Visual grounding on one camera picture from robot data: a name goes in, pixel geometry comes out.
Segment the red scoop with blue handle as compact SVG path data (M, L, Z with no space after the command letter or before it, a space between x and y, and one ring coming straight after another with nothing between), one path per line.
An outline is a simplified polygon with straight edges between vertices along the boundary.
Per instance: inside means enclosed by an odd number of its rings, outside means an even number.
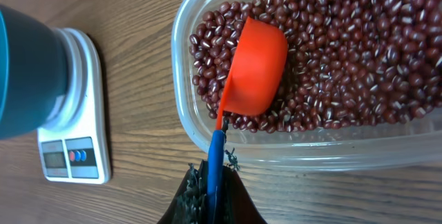
M264 113L282 79L288 44L277 27L247 18L233 56L219 105L207 159L207 222L221 223L224 144L227 141L222 114L225 111L256 116Z

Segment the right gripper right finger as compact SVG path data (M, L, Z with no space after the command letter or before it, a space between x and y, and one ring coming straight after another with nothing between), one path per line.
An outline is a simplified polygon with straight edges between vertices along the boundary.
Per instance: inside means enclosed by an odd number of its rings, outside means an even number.
M267 224L253 203L237 171L223 167L221 223Z

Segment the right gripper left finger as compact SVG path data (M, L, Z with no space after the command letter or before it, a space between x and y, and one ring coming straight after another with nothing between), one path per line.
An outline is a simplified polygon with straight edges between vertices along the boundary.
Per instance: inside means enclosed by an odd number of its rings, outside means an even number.
M202 160L199 169L189 163L168 209L158 224L205 224L207 222L207 161Z

